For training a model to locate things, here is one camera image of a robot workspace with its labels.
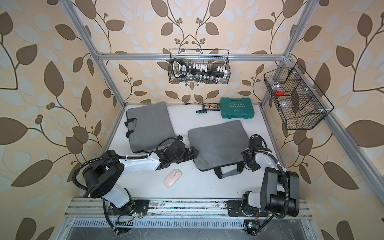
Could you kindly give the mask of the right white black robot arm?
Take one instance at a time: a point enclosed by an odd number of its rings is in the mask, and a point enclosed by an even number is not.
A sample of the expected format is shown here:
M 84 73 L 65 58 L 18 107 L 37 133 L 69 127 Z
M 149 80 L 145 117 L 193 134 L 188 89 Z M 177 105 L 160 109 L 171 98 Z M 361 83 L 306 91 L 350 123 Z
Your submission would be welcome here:
M 249 236 L 256 236 L 274 218 L 297 217 L 300 212 L 298 174 L 282 166 L 260 135 L 250 137 L 241 155 L 244 167 L 252 172 L 262 170 L 264 176 L 258 192 L 246 191 L 240 201 L 226 202 L 228 215 L 254 218 L 245 222 L 244 231 Z

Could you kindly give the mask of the grey laptop bag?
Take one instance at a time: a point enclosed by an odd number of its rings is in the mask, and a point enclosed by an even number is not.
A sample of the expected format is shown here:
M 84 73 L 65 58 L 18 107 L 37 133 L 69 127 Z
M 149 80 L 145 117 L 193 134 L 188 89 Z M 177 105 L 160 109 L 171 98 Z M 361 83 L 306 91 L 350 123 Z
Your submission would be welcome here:
M 194 163 L 202 172 L 213 170 L 219 179 L 239 175 L 245 160 L 241 155 L 249 144 L 239 120 L 189 130 L 190 145 L 199 151 Z
M 135 154 L 153 150 L 162 141 L 176 137 L 164 102 L 128 109 L 126 117 L 126 137 Z

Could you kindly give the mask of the pink computer mouse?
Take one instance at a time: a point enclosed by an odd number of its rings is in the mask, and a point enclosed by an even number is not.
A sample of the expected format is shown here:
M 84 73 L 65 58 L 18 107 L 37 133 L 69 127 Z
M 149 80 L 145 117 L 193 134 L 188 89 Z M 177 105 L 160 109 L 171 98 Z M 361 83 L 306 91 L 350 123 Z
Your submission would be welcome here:
M 179 169 L 172 170 L 164 179 L 164 185 L 167 188 L 171 188 L 182 176 L 182 172 Z

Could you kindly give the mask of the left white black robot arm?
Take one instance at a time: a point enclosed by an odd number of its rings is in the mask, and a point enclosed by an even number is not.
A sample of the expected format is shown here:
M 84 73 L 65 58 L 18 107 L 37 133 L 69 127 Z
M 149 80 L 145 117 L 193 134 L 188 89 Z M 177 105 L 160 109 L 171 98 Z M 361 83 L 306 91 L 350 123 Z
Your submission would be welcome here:
M 129 191 L 118 184 L 121 176 L 162 170 L 174 163 L 194 160 L 199 155 L 195 147 L 185 146 L 182 136 L 168 140 L 171 141 L 169 146 L 142 151 L 138 156 L 119 155 L 114 150 L 108 150 L 100 157 L 80 164 L 73 171 L 72 182 L 75 186 L 87 191 L 91 198 L 103 200 L 106 222 L 116 235 L 127 233 L 128 230 L 119 228 L 110 220 L 106 203 L 109 202 L 121 215 L 133 215 L 137 210 Z

